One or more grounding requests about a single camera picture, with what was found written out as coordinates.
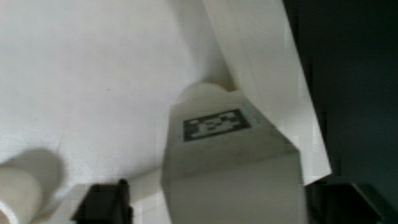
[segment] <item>white surface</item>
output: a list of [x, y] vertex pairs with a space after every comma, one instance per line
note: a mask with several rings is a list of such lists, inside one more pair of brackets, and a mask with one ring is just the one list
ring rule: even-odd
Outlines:
[[0, 3], [0, 163], [33, 150], [59, 157], [29, 167], [54, 185], [47, 198], [159, 166], [182, 91], [203, 80], [232, 86], [202, 4]]
[[331, 164], [283, 0], [205, 5], [237, 86], [301, 150], [310, 184], [331, 174]]
[[0, 223], [29, 224], [43, 203], [40, 182], [27, 171], [0, 168]]
[[[218, 121], [237, 109], [239, 130]], [[173, 224], [308, 223], [301, 153], [241, 91], [175, 105], [162, 172]]]

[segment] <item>black object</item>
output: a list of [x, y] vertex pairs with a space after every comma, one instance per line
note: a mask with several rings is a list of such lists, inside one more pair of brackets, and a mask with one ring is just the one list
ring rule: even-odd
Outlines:
[[356, 186], [314, 184], [308, 188], [314, 224], [377, 224], [383, 221], [376, 206]]
[[132, 224], [131, 186], [127, 180], [116, 185], [97, 184], [88, 192], [74, 216], [77, 224]]

